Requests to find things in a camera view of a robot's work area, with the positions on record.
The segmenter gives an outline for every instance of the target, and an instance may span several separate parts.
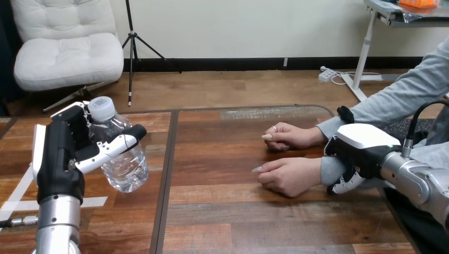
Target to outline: white wall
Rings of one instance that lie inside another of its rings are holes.
[[[120,41],[124,0],[111,0]],[[130,0],[136,30],[166,58],[358,56],[369,21],[363,0]],[[394,29],[378,22],[370,56],[423,56],[448,28]],[[157,57],[138,43],[139,58]],[[129,44],[125,48],[129,56]]]

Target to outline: plastic water bottle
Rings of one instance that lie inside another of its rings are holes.
[[[93,99],[88,108],[94,120],[89,129],[89,136],[94,142],[104,142],[132,127],[126,117],[115,111],[114,103],[109,97]],[[142,186],[149,174],[145,154],[140,144],[112,158],[101,168],[109,184],[124,193],[135,191]]]

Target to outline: wrist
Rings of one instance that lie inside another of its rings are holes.
[[[313,127],[308,129],[310,135],[310,146],[318,146],[324,144],[327,141],[326,136],[322,133],[320,128]]]

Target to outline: white bottle cap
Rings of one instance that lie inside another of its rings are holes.
[[[114,117],[115,107],[112,99],[106,96],[97,97],[87,106],[91,112],[92,118],[96,121],[106,121]]]

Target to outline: long fingernail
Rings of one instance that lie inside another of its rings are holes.
[[[264,140],[271,141],[273,136],[271,134],[265,134],[265,135],[262,136],[262,138]]]
[[[253,169],[253,172],[259,172],[259,171],[261,171],[262,170],[262,167],[257,167],[257,168],[255,168],[255,169]]]

